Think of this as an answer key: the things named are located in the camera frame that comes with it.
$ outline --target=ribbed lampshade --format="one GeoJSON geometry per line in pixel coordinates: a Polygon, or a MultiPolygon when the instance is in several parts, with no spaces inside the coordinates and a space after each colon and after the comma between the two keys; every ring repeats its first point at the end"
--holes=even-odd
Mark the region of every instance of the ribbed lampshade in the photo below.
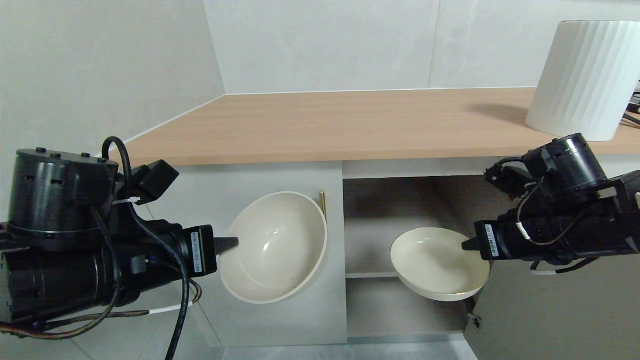
{"type": "Polygon", "coordinates": [[[640,22],[561,22],[526,124],[557,136],[611,140],[638,79],[640,22]]]}

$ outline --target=white label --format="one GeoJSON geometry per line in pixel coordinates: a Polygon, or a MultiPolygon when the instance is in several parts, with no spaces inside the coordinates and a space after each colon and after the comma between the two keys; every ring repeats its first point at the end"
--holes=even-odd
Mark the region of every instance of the white label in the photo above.
{"type": "Polygon", "coordinates": [[[202,258],[200,257],[200,234],[191,233],[191,251],[193,252],[193,270],[202,272],[202,258]]]}
{"type": "Polygon", "coordinates": [[[498,246],[495,244],[493,227],[491,225],[485,225],[484,230],[486,230],[486,238],[489,239],[489,248],[491,248],[491,255],[493,255],[494,258],[500,257],[500,253],[498,252],[498,246]]]}

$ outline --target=black cylinder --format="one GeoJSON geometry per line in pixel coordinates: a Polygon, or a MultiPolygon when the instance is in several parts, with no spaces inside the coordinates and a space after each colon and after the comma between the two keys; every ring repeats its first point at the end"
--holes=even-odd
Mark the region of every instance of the black cylinder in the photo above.
{"type": "Polygon", "coordinates": [[[544,177],[540,190],[550,202],[565,200],[579,203],[591,200],[585,190],[607,180],[582,134],[555,139],[529,151],[523,161],[537,182],[544,177]]]}
{"type": "Polygon", "coordinates": [[[17,151],[8,231],[45,239],[49,250],[98,247],[100,232],[89,206],[108,218],[117,171],[118,163],[90,156],[17,151]]]}
{"type": "Polygon", "coordinates": [[[7,252],[0,257],[0,321],[49,319],[98,305],[113,275],[100,250],[7,252]]]}

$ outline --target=cream bowl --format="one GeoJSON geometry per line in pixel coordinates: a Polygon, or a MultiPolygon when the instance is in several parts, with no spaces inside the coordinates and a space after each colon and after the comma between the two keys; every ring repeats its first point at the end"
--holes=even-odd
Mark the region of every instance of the cream bowl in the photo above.
{"type": "Polygon", "coordinates": [[[400,280],[418,295],[458,301],[475,295],[489,279],[490,265],[478,251],[464,251],[468,238],[455,231],[420,227],[391,245],[391,262],[400,280]]]}
{"type": "Polygon", "coordinates": [[[308,288],[326,258],[327,227],[320,207],[295,192],[267,195],[231,225],[239,245],[220,256],[227,290],[252,304],[282,301],[308,288]]]}

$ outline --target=wall tile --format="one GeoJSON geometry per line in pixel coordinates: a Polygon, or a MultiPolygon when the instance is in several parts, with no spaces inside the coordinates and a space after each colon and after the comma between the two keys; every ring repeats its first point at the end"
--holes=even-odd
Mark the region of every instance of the wall tile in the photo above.
{"type": "Polygon", "coordinates": [[[442,0],[429,87],[537,86],[563,20],[640,20],[640,2],[442,0]]]}
{"type": "Polygon", "coordinates": [[[0,334],[0,359],[24,360],[90,360],[72,340],[48,341],[19,339],[15,336],[0,334]]]}
{"type": "Polygon", "coordinates": [[[224,91],[201,1],[7,1],[0,38],[0,218],[17,149],[95,154],[224,91]]]}
{"type": "Polygon", "coordinates": [[[439,0],[205,0],[228,94],[426,88],[439,0]]]}

